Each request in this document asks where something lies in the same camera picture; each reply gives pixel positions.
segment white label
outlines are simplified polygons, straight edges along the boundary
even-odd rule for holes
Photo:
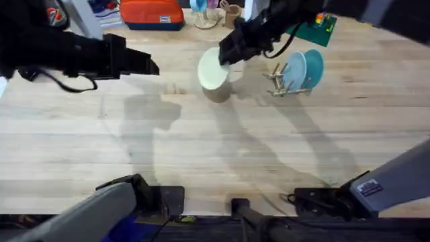
[[[160,23],[170,23],[170,16],[160,16]]]

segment cup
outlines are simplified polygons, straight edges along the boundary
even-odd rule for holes
[[[226,26],[227,28],[233,30],[234,29],[234,20],[237,17],[241,16],[241,14],[242,14],[242,8],[239,7],[236,4],[232,4],[232,5],[230,5],[230,9],[231,9],[230,13],[226,12],[226,21],[224,23],[224,26]]]

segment plate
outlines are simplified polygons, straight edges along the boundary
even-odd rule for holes
[[[306,82],[304,88],[313,89],[318,85],[323,77],[324,59],[321,53],[317,50],[309,50],[304,53],[304,58],[306,59],[306,67],[308,70],[305,80],[310,78],[310,81]]]
[[[197,73],[200,85],[207,90],[215,90],[227,80],[228,65],[220,65],[219,47],[207,50],[199,61]]]
[[[303,53],[294,52],[287,60],[287,68],[283,71],[284,86],[288,87],[292,81],[293,84],[288,91],[298,91],[302,88],[306,76],[306,59]]]

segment light blue cup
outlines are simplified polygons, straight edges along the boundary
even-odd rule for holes
[[[207,0],[189,0],[189,5],[191,9],[195,12],[204,12],[208,7]]]

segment teal plate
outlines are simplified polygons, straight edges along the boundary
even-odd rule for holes
[[[284,86],[288,87],[294,81],[288,91],[298,91],[302,88],[306,76],[306,59],[301,52],[294,52],[288,58],[287,63],[287,68],[282,73]]]
[[[309,50],[304,53],[304,58],[306,59],[307,73],[304,84],[304,89],[313,89],[321,81],[324,73],[324,59],[321,53],[317,50]]]

